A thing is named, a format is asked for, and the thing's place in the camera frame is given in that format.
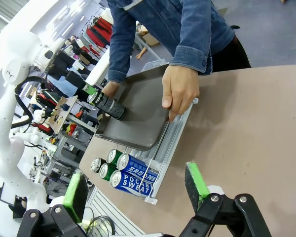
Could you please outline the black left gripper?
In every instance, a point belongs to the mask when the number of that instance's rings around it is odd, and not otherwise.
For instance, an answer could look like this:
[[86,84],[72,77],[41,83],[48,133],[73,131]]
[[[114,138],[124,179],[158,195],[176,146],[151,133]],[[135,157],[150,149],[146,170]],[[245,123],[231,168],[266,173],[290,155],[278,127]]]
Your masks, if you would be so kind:
[[78,96],[87,100],[89,95],[97,94],[97,88],[84,82],[73,69],[74,59],[60,50],[50,65],[50,81],[67,97]]

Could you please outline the person's left hand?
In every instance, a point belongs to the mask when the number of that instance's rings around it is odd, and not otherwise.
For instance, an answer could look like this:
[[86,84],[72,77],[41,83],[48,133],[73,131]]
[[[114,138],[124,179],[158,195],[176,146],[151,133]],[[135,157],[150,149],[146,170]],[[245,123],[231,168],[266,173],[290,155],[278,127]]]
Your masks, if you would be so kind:
[[169,110],[169,122],[183,115],[200,93],[198,72],[182,66],[168,66],[162,78],[162,86],[162,107]]

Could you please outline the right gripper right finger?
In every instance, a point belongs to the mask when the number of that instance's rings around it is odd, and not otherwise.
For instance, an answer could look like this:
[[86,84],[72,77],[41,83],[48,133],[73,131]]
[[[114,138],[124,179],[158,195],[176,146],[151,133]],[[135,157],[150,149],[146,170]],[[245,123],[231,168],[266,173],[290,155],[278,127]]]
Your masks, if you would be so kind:
[[234,237],[270,237],[270,230],[250,194],[228,198],[223,192],[211,192],[194,162],[185,164],[185,188],[195,215],[180,236],[208,237],[213,228],[226,226]]

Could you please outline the person's right hand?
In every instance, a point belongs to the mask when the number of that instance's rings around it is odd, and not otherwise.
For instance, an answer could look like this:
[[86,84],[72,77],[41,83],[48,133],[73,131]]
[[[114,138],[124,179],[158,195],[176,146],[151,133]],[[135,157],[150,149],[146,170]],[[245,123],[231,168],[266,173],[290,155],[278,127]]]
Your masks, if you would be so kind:
[[105,87],[102,89],[102,92],[108,97],[114,97],[117,93],[121,83],[115,81],[109,81]]

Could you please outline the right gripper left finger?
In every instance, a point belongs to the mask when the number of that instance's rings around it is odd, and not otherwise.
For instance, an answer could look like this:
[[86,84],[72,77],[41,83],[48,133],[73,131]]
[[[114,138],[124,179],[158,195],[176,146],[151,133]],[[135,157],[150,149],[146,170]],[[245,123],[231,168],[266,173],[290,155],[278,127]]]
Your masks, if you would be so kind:
[[76,170],[68,185],[64,200],[46,211],[25,212],[18,237],[85,237],[80,226],[88,196],[88,186],[82,171]]

